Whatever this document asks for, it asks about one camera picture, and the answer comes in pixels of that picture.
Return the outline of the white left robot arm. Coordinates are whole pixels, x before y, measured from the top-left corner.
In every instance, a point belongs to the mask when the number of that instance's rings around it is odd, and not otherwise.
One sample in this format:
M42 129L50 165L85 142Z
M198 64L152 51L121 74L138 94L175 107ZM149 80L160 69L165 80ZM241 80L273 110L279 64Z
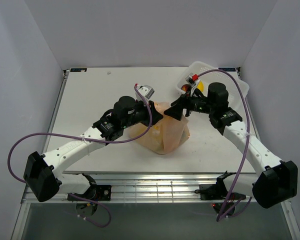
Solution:
M23 178L39 202L56 194L74 194L85 200L96 200L97 184L86 174L65 174L64 171L88 154L120 138L124 130L136 124L153 126L163 119L155 103L144 105L130 96L121 97L100 120L93 123L79 139L39 154L28 156Z

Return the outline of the banana print plastic bag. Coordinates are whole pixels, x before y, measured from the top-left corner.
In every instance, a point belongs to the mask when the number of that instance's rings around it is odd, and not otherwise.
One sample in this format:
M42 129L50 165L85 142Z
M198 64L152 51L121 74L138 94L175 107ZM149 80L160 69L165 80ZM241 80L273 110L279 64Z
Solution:
M135 141L159 154L165 155L173 152L190 137L188 120L185 116L181 120L176 120L170 116L163 116L150 130Z

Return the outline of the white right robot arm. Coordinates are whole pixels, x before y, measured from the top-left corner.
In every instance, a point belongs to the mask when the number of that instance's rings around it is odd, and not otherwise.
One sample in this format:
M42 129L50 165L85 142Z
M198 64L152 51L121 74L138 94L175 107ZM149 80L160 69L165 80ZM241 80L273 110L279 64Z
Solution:
M191 112L208 114L211 125L237 147L256 173L254 177L241 174L233 186L236 174L225 172L203 193L217 199L227 199L233 193L253 197L265 209L293 198L298 188L298 167L291 160L283 161L250 135L242 117L229 107L228 97L226 86L214 82L208 86L207 96L197 90L193 96L187 92L164 111L178 121Z

